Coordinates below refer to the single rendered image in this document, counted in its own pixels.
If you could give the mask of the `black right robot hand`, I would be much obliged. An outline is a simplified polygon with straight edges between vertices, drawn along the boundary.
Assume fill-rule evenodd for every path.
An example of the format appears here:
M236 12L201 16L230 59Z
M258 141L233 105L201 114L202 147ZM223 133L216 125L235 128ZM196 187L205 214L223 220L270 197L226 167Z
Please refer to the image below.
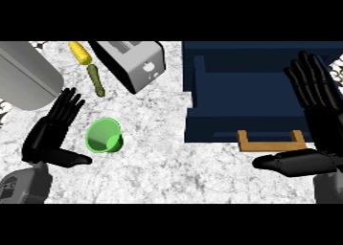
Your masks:
M316 148L260 156L252 160L252 166L286 177L343 172L343 98L332 77L319 58L304 51L283 72L304 111Z

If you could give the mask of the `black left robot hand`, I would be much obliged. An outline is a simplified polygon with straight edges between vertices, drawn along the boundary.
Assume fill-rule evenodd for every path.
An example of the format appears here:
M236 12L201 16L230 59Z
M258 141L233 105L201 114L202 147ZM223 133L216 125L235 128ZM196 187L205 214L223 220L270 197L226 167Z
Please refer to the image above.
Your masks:
M34 124L21 147L21 160L30 164L49 163L59 167L89 165L92 159L61 148L68 127L86 101L74 88L65 88L52 105L49 114Z

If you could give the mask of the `green cup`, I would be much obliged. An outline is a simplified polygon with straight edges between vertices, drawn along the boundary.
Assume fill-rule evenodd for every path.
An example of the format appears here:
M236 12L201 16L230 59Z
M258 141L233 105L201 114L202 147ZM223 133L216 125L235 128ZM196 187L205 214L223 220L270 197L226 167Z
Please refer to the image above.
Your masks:
M86 130L86 147L93 153L117 152L123 147L120 124L112 118L96 120Z

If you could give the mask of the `dark blue open drawer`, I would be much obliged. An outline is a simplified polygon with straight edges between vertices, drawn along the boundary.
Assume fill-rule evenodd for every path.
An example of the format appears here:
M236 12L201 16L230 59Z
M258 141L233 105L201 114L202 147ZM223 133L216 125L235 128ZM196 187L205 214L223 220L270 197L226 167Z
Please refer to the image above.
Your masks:
M244 130L252 142L286 142L298 130L311 140L283 68L297 53L331 64L343 41L185 41L183 89L190 92L185 141L233 143Z

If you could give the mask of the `large grey rounded appliance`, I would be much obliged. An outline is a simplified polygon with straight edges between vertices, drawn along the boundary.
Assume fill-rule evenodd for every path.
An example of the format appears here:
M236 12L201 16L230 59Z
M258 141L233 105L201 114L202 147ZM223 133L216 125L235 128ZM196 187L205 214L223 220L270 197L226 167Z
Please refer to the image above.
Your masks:
M0 41L0 99L22 110L52 103L64 78L27 41Z

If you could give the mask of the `green cucumber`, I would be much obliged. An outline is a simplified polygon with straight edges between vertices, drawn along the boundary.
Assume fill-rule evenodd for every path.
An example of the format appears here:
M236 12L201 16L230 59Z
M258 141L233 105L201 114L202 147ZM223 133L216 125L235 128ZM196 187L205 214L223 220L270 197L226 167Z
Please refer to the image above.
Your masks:
M96 96L102 98L105 97L105 89L99 79L97 68L93 64L89 64L86 70L92 80Z

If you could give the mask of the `yellow corn cob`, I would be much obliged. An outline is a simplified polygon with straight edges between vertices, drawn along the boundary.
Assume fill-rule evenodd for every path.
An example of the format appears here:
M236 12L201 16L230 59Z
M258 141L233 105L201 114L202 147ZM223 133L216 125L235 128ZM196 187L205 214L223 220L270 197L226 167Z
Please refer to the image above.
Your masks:
M77 41L69 41L68 46L69 46L71 53L75 59L78 60L80 64L89 65L89 63L92 62L92 57L83 45Z

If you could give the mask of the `grey toaster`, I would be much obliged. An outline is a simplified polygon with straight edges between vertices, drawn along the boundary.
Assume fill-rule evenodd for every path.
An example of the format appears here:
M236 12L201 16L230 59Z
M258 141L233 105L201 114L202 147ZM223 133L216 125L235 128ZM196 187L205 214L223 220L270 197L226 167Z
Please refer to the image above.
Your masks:
M156 41L89 41L89 46L131 94L164 73L164 48Z

